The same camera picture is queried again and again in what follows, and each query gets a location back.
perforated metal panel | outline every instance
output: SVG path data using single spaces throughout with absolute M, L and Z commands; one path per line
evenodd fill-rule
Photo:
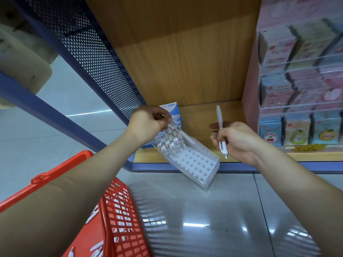
M 100 96 L 130 119 L 145 102 L 84 0 L 25 1 L 101 88 Z

person's left hand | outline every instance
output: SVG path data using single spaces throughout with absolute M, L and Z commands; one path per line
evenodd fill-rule
M 170 113 L 162 107 L 141 105 L 133 111 L 125 132 L 141 147 L 166 130 L 172 120 Z

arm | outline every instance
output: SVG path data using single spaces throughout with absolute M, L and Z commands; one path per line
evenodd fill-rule
M 115 142 L 0 213 L 0 256 L 62 256 L 124 162 L 171 120 L 140 107 Z
M 243 123 L 235 122 L 219 132 L 213 132 L 211 136 L 216 147 L 218 141 L 225 138 L 229 142 L 229 154 L 260 171 L 323 254 L 341 256 L 343 191 L 265 142 Z

blue and white box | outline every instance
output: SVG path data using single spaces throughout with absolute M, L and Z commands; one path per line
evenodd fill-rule
M 182 129 L 182 122 L 181 122 L 181 115 L 179 111 L 179 107 L 177 106 L 177 102 L 169 103 L 169 104 L 162 104 L 160 105 L 163 109 L 166 109 L 170 112 L 171 117 L 173 118 L 174 124 L 176 124 L 180 129 Z M 142 146 L 142 149 L 152 148 L 152 141 Z

tile floor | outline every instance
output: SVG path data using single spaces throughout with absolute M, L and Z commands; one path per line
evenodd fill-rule
M 117 139 L 126 128 L 118 117 L 61 57 L 51 66 L 38 96 L 104 143 Z M 0 110 L 0 201 L 84 149 L 19 108 Z M 343 189 L 343 175 L 320 176 Z M 130 188 L 154 256 L 319 253 L 261 174 L 217 174 L 208 190 L 181 173 L 122 169 L 118 177 Z

